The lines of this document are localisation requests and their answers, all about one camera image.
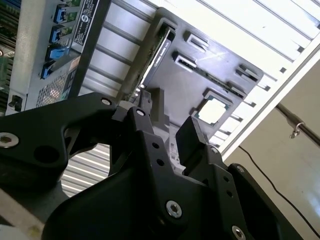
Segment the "slot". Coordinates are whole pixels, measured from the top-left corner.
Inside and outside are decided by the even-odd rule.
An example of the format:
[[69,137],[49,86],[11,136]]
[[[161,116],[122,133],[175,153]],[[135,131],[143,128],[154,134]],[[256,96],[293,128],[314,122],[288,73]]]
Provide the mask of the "slot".
[[269,87],[268,85],[261,83],[261,81],[258,83],[258,86],[259,86],[260,88],[262,88],[263,90],[267,91],[267,92],[268,92],[268,91],[270,90],[270,88],[271,88],[271,87]]
[[179,54],[178,52],[173,53],[174,63],[192,73],[196,68],[196,61],[193,59],[188,59],[187,57]]
[[225,84],[224,82],[220,81],[215,76],[213,76],[210,73],[207,73],[206,71],[197,67],[195,60],[189,59],[189,58],[181,55],[179,52],[174,52],[172,57],[173,57],[175,64],[179,65],[180,67],[182,67],[183,69],[187,70],[190,73],[195,72],[195,73],[199,74],[200,76],[208,79],[212,83],[222,87],[227,93],[230,92],[241,99],[244,99],[244,97],[246,96],[246,94],[243,91],[236,88],[236,86],[234,84],[231,84],[231,85]]
[[60,41],[62,37],[72,34],[74,26],[65,27],[63,25],[57,25],[52,28],[50,43],[54,44]]
[[55,62],[54,60],[47,62],[46,64],[43,65],[43,69],[42,69],[42,73],[41,73],[41,78],[42,79],[46,79],[47,77],[49,77],[50,74],[53,73],[52,68],[55,66]]
[[21,112],[22,98],[17,95],[13,95],[11,102],[8,103],[8,106],[13,110],[15,110],[16,112]]
[[67,4],[60,4],[56,7],[53,20],[56,24],[64,24],[76,20],[78,13],[68,12],[68,8],[70,8],[70,6]]
[[201,39],[191,32],[187,32],[185,41],[202,53],[205,53],[209,48],[208,41]]
[[254,73],[252,70],[248,69],[245,65],[240,64],[235,70],[235,74],[240,76],[242,79],[246,81],[254,81],[255,83],[258,81],[259,76]]

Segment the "silver metal panel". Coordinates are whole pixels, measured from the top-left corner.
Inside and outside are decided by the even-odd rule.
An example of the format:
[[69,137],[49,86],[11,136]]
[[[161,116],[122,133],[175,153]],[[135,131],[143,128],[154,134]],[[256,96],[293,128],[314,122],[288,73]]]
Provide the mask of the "silver metal panel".
[[90,65],[121,80],[125,79],[130,68],[127,64],[99,50],[94,51]]
[[85,94],[90,94],[90,93],[93,93],[93,92],[94,91],[88,89],[87,87],[82,86],[81,89],[80,89],[80,92],[79,92],[79,96],[85,95]]
[[91,69],[88,69],[88,71],[86,72],[86,78],[101,82],[101,83],[105,84],[106,86],[108,86],[109,88],[112,88],[115,90],[119,90],[121,87],[121,83],[118,83],[118,82],[116,82],[106,76],[103,76],[103,75],[101,75]]
[[131,62],[139,50],[138,45],[106,28],[102,29],[97,44]]
[[[49,46],[54,16],[57,5],[61,4],[60,0],[30,0],[21,2],[21,11],[19,17],[18,32],[16,37],[15,56],[10,80],[10,92],[8,103],[11,102],[13,95],[22,98],[22,111],[36,107],[39,91],[45,86],[52,83],[57,78],[57,73],[50,75],[46,79],[41,79],[41,72],[46,63],[46,54]],[[81,7],[72,7],[72,10],[79,11]],[[79,18],[73,22],[64,23],[70,26],[76,24]],[[71,40],[66,41],[66,46],[71,45]],[[68,65],[72,59],[79,54],[70,51],[68,56],[56,60],[55,70],[61,75],[68,72]],[[7,107],[6,115],[14,114],[16,111]]]
[[148,22],[114,3],[111,3],[105,21],[141,41],[144,39],[150,26]]
[[107,87],[105,84],[95,81],[94,79],[90,79],[88,77],[84,78],[83,86],[90,87],[91,90],[93,90],[96,93],[108,93],[109,96],[111,97],[116,97],[117,96],[117,90],[114,90],[112,88]]

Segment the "mounting hole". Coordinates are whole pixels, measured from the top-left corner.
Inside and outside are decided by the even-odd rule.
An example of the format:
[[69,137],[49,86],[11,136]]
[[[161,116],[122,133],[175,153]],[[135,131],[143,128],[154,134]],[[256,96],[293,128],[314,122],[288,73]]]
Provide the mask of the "mounting hole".
[[59,159],[59,152],[52,146],[38,146],[33,156],[40,163],[51,164]]
[[0,142],[4,143],[4,144],[7,144],[7,143],[11,143],[12,139],[10,137],[8,137],[8,136],[1,136],[0,137]]
[[164,166],[164,165],[165,165],[164,161],[162,161],[161,159],[157,159],[157,160],[156,160],[156,163],[157,163],[159,166]]
[[140,109],[137,109],[136,110],[137,114],[139,114],[140,116],[144,116],[146,115],[144,111],[140,110]]
[[208,179],[203,180],[202,183],[207,185],[207,186],[209,186],[209,180]]
[[228,194],[230,198],[233,198],[233,197],[234,197],[234,196],[232,195],[232,192],[230,192],[229,190],[226,191],[226,194]]
[[159,145],[158,145],[158,144],[156,144],[155,142],[153,142],[153,143],[152,143],[152,146],[153,146],[155,149],[160,148],[160,147],[159,147]]
[[105,105],[108,105],[108,106],[112,104],[112,102],[111,102],[109,99],[105,98],[105,97],[103,97],[103,98],[101,99],[101,102],[102,102],[103,104],[105,104]]
[[246,240],[244,232],[238,226],[232,226],[232,233],[237,240]]

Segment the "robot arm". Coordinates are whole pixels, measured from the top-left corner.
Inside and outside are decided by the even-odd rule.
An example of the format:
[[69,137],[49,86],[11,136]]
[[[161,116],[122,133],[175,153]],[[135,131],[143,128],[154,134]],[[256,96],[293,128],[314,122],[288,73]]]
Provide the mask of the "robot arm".
[[[1,187],[45,223],[43,240],[302,239],[192,117],[176,135],[186,169],[175,173],[145,109],[92,93],[0,118]],[[68,160],[97,143],[110,145],[109,177],[65,199]]]

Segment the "metal frame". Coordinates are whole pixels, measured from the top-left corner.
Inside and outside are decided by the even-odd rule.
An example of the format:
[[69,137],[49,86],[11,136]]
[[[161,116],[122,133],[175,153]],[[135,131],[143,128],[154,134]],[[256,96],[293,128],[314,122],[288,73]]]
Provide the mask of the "metal frame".
[[[53,21],[56,8],[61,3],[60,0],[30,0],[21,3],[8,103],[10,103],[13,95],[19,96],[22,98],[22,111],[27,107],[27,99],[30,100],[31,96],[35,98],[35,95],[38,94],[39,86],[49,84],[55,79],[54,76],[41,79],[41,73],[47,55],[52,27],[57,25]],[[70,62],[70,58],[75,59],[77,56],[75,51],[70,51],[68,56],[57,61],[57,67],[62,67]],[[16,111],[8,106],[6,115],[14,113]]]
[[74,82],[69,93],[69,98],[74,98],[79,95],[111,2],[112,0],[100,0],[98,3],[89,34],[86,39],[86,43],[82,50],[78,70],[75,74]]

